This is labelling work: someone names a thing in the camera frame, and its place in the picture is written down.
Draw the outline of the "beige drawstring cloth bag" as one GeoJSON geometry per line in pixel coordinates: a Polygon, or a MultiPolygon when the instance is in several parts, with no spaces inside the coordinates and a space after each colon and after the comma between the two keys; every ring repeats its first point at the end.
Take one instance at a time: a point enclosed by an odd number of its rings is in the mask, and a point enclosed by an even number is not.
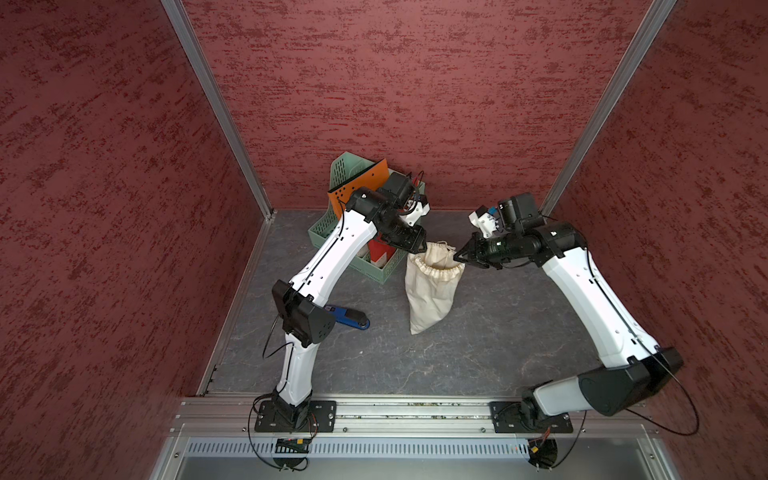
{"type": "Polygon", "coordinates": [[[428,242],[424,253],[408,255],[405,292],[412,335],[431,328],[451,311],[465,270],[465,265],[454,259],[455,253],[455,247],[441,241],[428,242]]]}

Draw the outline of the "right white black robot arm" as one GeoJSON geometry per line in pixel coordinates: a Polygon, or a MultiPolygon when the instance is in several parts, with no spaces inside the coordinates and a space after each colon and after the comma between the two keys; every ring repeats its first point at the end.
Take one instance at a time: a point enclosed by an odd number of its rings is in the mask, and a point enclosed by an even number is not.
{"type": "Polygon", "coordinates": [[[527,390],[515,408],[523,429],[536,431],[571,411],[613,416],[656,395],[683,365],[673,347],[662,347],[629,313],[600,273],[586,237],[572,224],[540,213],[529,193],[481,206],[456,261],[502,269],[526,259],[560,289],[587,330],[600,367],[527,390]]]}

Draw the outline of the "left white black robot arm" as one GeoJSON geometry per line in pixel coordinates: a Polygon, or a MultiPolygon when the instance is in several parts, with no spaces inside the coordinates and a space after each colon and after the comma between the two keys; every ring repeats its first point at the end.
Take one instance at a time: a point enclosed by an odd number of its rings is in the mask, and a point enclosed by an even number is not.
{"type": "Polygon", "coordinates": [[[429,203],[410,176],[395,172],[377,190],[361,187],[345,202],[341,219],[308,264],[290,281],[274,284],[285,360],[273,404],[288,430],[303,428],[309,419],[317,350],[336,324],[325,305],[341,275],[376,238],[411,254],[425,252],[426,231],[418,220],[428,212],[429,203]]]}

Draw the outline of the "red folder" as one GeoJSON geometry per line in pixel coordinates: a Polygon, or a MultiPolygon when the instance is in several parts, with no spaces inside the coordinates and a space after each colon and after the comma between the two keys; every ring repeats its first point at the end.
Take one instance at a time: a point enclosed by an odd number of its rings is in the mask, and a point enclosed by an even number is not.
{"type": "Polygon", "coordinates": [[[367,246],[369,249],[370,263],[377,268],[383,268],[397,251],[395,247],[383,243],[380,239],[370,240],[367,246]]]}

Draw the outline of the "orange folder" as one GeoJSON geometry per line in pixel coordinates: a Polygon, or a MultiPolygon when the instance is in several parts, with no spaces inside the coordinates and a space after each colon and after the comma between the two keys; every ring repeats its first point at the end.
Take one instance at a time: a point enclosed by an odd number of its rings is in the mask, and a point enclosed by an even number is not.
{"type": "Polygon", "coordinates": [[[329,200],[331,203],[346,203],[355,190],[365,187],[375,191],[386,183],[389,176],[386,159],[373,163],[357,157],[339,157],[331,165],[329,200]]]}

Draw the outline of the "blue black stapler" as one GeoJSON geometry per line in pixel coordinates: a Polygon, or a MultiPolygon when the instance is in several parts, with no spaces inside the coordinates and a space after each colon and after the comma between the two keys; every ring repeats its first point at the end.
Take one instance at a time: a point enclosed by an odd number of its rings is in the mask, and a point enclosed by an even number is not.
{"type": "Polygon", "coordinates": [[[324,309],[334,317],[338,324],[358,330],[366,330],[370,327],[369,318],[360,310],[339,305],[326,305],[324,309]]]}

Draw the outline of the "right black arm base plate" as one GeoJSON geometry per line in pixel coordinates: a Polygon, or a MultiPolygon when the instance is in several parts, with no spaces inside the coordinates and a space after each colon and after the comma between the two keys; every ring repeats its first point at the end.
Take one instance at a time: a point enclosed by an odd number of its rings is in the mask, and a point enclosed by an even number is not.
{"type": "Polygon", "coordinates": [[[547,416],[524,401],[495,401],[488,404],[496,433],[544,434],[573,433],[568,414],[547,416]]]}

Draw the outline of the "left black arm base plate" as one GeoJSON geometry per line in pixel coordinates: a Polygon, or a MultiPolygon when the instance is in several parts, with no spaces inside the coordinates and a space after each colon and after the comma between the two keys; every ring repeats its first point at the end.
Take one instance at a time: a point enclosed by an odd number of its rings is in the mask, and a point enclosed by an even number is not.
{"type": "Polygon", "coordinates": [[[255,415],[255,432],[276,433],[328,433],[336,422],[337,402],[305,400],[291,406],[280,398],[262,402],[255,415]]]}

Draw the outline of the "right aluminium corner post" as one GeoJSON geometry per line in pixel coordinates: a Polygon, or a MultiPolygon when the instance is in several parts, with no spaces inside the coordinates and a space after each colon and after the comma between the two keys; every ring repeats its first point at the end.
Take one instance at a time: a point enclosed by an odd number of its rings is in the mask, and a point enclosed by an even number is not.
{"type": "Polygon", "coordinates": [[[576,141],[556,180],[547,193],[540,211],[549,215],[553,212],[573,180],[590,148],[609,119],[615,106],[641,65],[644,57],[672,13],[675,0],[653,0],[635,31],[614,73],[608,81],[589,121],[576,141]]]}

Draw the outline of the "aluminium corner post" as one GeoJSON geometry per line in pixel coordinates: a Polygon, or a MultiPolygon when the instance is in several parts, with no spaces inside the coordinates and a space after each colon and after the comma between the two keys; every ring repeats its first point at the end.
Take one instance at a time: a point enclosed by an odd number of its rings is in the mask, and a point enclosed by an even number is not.
{"type": "Polygon", "coordinates": [[[576,141],[556,180],[547,193],[540,211],[549,215],[553,212],[573,180],[590,148],[609,119],[615,106],[641,65],[644,57],[672,13],[675,0],[653,0],[635,31],[614,73],[608,81],[589,121],[576,141]]]}
{"type": "Polygon", "coordinates": [[[262,182],[251,162],[246,145],[241,138],[210,64],[205,58],[203,48],[194,32],[194,28],[183,2],[179,0],[162,0],[161,4],[225,139],[227,140],[229,148],[234,155],[251,194],[259,206],[263,218],[268,222],[272,221],[274,217],[274,208],[269,201],[262,182]]]}

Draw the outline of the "left aluminium corner post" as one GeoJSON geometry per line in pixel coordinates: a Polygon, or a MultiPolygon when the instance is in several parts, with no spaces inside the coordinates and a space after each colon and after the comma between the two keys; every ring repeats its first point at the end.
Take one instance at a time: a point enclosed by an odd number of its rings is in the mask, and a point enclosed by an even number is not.
{"type": "Polygon", "coordinates": [[[194,32],[194,28],[183,2],[179,0],[162,0],[161,4],[225,139],[227,140],[229,148],[234,155],[251,194],[259,206],[263,218],[268,222],[272,221],[274,217],[274,208],[269,201],[262,182],[251,162],[246,145],[241,138],[210,64],[205,58],[203,48],[194,32]]]}

